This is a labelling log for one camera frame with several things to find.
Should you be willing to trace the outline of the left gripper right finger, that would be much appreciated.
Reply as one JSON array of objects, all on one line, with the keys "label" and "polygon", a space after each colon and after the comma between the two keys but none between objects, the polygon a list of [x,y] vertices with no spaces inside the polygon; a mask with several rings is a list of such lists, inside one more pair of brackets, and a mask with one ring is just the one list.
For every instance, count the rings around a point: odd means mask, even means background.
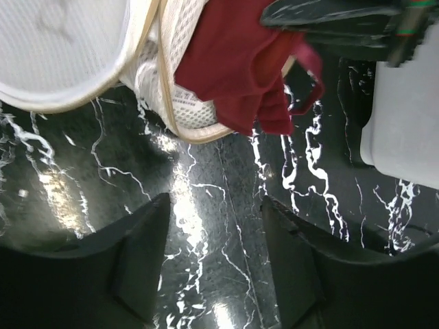
[{"label": "left gripper right finger", "polygon": [[397,256],[343,241],[272,197],[261,215],[282,328],[437,328],[438,237]]}]

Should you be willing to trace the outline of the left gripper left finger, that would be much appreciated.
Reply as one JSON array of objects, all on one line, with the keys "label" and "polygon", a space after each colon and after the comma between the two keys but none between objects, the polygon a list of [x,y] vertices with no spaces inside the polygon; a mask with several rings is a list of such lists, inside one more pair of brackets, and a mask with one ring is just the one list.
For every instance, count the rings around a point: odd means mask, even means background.
[{"label": "left gripper left finger", "polygon": [[171,200],[54,252],[1,248],[2,328],[152,328]]}]

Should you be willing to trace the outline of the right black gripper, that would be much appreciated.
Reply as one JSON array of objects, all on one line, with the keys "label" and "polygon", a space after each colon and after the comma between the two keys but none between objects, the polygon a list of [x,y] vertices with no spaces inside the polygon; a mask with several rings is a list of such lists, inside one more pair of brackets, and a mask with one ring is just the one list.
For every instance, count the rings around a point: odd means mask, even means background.
[{"label": "right black gripper", "polygon": [[[398,14],[398,22],[345,20]],[[387,65],[400,67],[413,59],[427,29],[438,22],[438,1],[275,1],[263,10],[260,22],[265,26],[302,25],[310,42],[343,55],[388,52]]]}]

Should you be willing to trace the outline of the dark red bra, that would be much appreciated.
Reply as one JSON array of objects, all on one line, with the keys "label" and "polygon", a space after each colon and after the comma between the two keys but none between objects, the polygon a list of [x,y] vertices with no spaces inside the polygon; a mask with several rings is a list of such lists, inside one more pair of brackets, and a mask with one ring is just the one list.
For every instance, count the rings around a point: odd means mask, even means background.
[{"label": "dark red bra", "polygon": [[269,1],[208,1],[176,69],[177,85],[212,101],[217,120],[249,136],[254,122],[268,134],[291,134],[293,124],[281,70],[295,57],[316,85],[294,111],[302,115],[321,98],[322,61],[303,33],[259,22]]}]

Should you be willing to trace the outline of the beige mesh laundry bag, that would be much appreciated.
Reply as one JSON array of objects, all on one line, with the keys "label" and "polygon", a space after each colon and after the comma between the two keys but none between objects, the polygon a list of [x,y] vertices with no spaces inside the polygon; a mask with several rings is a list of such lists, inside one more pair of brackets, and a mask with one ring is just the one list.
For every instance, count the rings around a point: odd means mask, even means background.
[{"label": "beige mesh laundry bag", "polygon": [[212,101],[174,73],[204,1],[2,1],[1,100],[43,114],[82,106],[121,82],[180,139],[230,134]]}]

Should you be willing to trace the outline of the white plastic bin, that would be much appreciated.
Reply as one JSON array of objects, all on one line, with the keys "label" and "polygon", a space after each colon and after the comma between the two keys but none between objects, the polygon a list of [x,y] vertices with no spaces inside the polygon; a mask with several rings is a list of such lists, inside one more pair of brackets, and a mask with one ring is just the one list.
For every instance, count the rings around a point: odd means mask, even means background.
[{"label": "white plastic bin", "polygon": [[438,188],[438,26],[399,68],[378,62],[361,159],[384,175]]}]

